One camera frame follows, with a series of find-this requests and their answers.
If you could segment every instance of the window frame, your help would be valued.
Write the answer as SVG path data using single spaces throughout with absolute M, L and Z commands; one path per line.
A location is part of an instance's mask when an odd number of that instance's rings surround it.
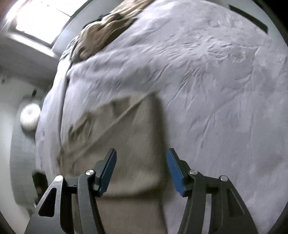
M 22 8 L 24 5 L 28 4 L 29 2 L 31 2 L 33 0 L 26 0 L 20 8 Z M 57 39 L 59 38 L 59 36 L 61 35 L 61 33 L 65 30 L 65 28 L 71 23 L 71 21 L 89 4 L 91 3 L 93 0 L 87 0 L 81 7 L 79 7 L 75 12 L 74 14 L 69 18 L 69 20 L 65 23 L 65 25 L 63 26 L 63 28 L 61 29 L 61 32 L 55 37 L 54 41 L 49 44 L 35 36 L 32 36 L 30 34 L 27 34 L 25 32 L 22 32 L 20 30 L 17 30 L 16 27 L 17 27 L 17 15 L 14 17 L 14 19 L 10 22 L 10 26 L 9 26 L 9 31 L 10 32 L 13 32 L 13 33 L 16 33 L 16 34 L 19 34 L 21 36 L 24 36 L 24 37 L 27 37 L 39 44 L 42 44 L 50 49 L 52 49 L 52 47 L 54 46 L 54 44 L 56 43 Z

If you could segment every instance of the silver screw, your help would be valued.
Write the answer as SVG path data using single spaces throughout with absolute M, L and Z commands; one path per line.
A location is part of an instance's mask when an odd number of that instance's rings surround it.
M 93 175 L 93 173 L 94 173 L 94 171 L 91 170 L 91 169 L 90 169 L 90 170 L 87 170 L 87 171 L 85 172 L 85 174 L 88 175 L 88 176 L 89 176 L 89 175 Z
M 197 174 L 198 174 L 198 171 L 192 169 L 192 170 L 189 171 L 189 173 L 190 173 L 191 175 L 197 175 Z
M 61 175 L 59 176 L 59 175 L 58 175 L 58 176 L 55 177 L 54 180 L 55 180 L 55 181 L 61 181 L 61 180 L 63 180 L 63 176 L 61 176 Z
M 227 176 L 225 176 L 225 175 L 223 175 L 223 176 L 220 176 L 220 180 L 222 180 L 222 181 L 226 182 L 226 181 L 228 181 L 228 177 L 227 177 Z

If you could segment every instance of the beige blanket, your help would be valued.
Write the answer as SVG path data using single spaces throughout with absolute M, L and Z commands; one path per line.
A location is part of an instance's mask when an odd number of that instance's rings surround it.
M 106 47 L 135 21 L 136 15 L 151 2 L 153 0 L 124 0 L 101 21 L 86 26 L 71 45 L 72 62 L 86 60 Z
M 167 233 L 161 207 L 166 160 L 157 103 L 153 95 L 134 94 L 85 113 L 71 127 L 59 156 L 60 172 L 68 178 L 116 149 L 108 190 L 97 199 L 106 234 Z

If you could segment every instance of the tan fabric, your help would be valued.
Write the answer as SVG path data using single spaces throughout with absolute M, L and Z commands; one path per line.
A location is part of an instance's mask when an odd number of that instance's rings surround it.
M 106 234 L 167 233 L 161 209 L 167 176 L 160 114 L 153 95 L 135 94 L 85 113 L 69 131 L 58 160 L 65 177 L 92 168 L 110 148 L 117 151 L 108 190 L 97 199 Z
M 74 39 L 72 61 L 86 60 L 102 50 L 124 32 L 151 2 L 153 0 L 124 0 L 101 21 L 86 26 Z

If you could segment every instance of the mattress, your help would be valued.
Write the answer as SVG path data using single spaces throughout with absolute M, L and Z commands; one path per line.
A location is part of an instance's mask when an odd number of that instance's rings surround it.
M 287 203 L 287 65 L 287 50 L 237 13 L 206 1 L 157 0 L 95 56 L 71 68 L 69 58 L 60 61 L 36 133 L 37 167 L 50 181 L 57 175 L 61 144 L 84 111 L 155 92 L 167 146 L 203 175 L 228 176 L 267 233 Z M 185 205 L 168 186 L 168 233 L 177 233 Z

